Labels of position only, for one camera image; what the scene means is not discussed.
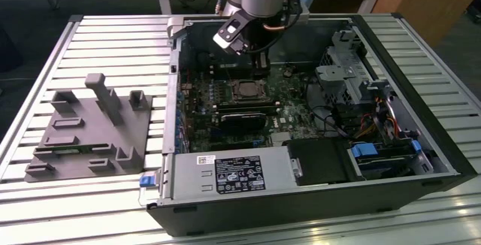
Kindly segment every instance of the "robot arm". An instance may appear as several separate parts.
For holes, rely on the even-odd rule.
[[[292,4],[297,1],[296,18],[291,21]],[[254,77],[270,70],[269,48],[297,22],[301,0],[228,0],[225,16],[232,16],[218,30],[214,41],[233,54],[250,54]]]

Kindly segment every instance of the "floor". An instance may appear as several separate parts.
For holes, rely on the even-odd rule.
[[[216,1],[174,1],[173,12],[209,14]],[[47,1],[0,1],[0,26],[11,36],[25,58],[25,64],[0,73],[0,139],[17,116],[34,81],[45,66],[69,18],[85,15],[160,14],[156,0],[61,1],[59,10],[51,10]],[[436,47],[462,80],[481,98],[481,25],[463,16],[443,43]]]

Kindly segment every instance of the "blue drive bracket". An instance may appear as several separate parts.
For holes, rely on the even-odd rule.
[[[423,147],[421,147],[421,144],[420,144],[419,140],[413,140],[412,145],[413,145],[416,154],[421,153],[423,152]]]
[[[355,158],[379,155],[375,144],[372,144],[372,143],[357,144],[356,146],[353,146],[352,152],[353,152]]]

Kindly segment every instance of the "table leg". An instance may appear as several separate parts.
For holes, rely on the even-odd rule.
[[[360,6],[359,13],[360,14],[369,14],[373,11],[375,5],[377,0],[364,0]]]
[[[160,0],[162,14],[173,14],[172,0]]]

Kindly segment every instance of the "warning label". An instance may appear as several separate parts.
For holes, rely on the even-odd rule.
[[[260,156],[217,159],[216,177],[220,194],[266,189]]]

